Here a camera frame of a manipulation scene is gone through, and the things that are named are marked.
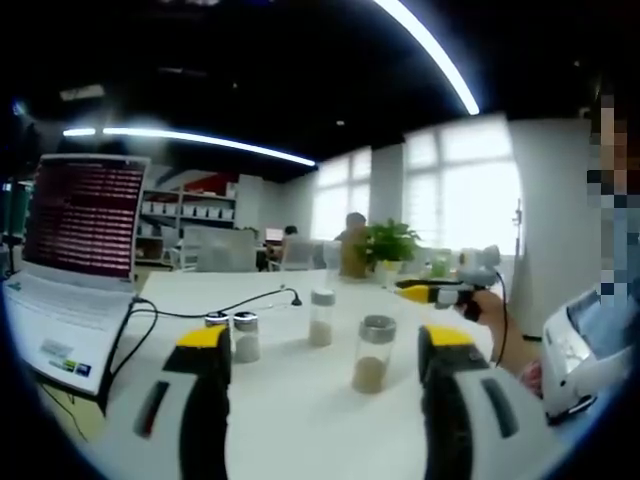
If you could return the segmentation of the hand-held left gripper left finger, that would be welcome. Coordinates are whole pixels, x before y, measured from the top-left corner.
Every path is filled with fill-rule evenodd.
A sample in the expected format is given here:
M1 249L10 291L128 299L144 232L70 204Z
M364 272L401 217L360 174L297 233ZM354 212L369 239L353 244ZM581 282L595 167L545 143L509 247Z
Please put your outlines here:
M111 479L226 479L229 328L185 334L116 391L92 457Z

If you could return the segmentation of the person's right hand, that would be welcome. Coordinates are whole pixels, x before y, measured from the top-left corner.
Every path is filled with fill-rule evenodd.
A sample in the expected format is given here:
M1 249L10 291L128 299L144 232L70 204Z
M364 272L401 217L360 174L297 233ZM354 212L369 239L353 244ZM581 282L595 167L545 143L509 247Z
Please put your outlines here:
M490 329L497 329L503 323L502 300L489 290L478 290L473 295L480 314L478 322Z

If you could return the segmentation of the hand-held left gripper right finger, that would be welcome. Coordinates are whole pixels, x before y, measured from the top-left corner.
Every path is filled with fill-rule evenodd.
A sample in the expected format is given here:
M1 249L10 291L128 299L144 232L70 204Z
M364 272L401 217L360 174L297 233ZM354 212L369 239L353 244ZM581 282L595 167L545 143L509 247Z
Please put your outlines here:
M418 378L426 479L546 479L558 437L541 401L492 367L465 332L424 325Z

